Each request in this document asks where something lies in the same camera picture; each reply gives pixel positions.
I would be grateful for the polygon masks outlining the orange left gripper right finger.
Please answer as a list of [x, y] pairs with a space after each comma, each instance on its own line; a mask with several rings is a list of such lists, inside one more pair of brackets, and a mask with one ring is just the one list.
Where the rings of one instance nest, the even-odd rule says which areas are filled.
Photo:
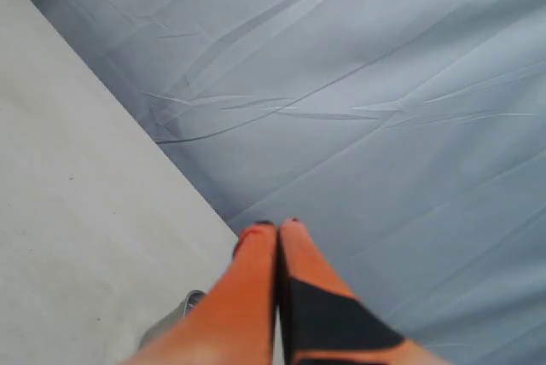
[[306, 226], [279, 228], [279, 309], [287, 364], [444, 364], [375, 316], [336, 273]]

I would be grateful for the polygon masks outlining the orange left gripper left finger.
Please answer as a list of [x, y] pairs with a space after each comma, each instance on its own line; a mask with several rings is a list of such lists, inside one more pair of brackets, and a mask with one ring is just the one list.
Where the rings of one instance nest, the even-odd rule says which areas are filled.
[[243, 229], [229, 267], [170, 330], [125, 364], [271, 364], [276, 317], [276, 226]]

